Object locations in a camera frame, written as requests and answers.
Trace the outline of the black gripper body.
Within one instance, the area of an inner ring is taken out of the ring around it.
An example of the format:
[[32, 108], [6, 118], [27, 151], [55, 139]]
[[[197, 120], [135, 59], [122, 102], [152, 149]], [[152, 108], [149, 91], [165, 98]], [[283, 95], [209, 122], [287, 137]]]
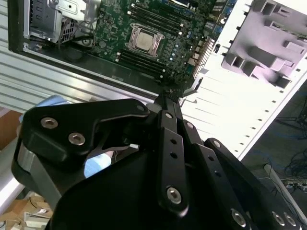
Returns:
[[160, 129], [157, 150], [144, 149], [70, 189], [51, 230], [206, 230], [193, 191], [195, 164], [177, 132]]

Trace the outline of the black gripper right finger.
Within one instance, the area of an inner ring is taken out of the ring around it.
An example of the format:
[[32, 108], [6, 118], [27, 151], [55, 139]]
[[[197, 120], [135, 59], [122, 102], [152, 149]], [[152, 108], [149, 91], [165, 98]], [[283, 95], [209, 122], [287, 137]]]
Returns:
[[183, 118], [180, 99], [174, 110], [188, 159], [201, 223], [208, 230], [303, 230], [305, 225], [288, 202], [275, 197], [220, 141], [203, 141]]

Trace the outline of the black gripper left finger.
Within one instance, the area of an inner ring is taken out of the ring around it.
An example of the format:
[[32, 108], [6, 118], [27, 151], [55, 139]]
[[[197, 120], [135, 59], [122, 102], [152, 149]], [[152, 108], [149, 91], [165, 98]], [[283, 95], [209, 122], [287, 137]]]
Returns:
[[53, 213], [75, 185], [143, 150], [157, 150], [160, 129], [177, 132], [173, 99], [135, 99], [35, 107], [24, 114], [12, 172]]

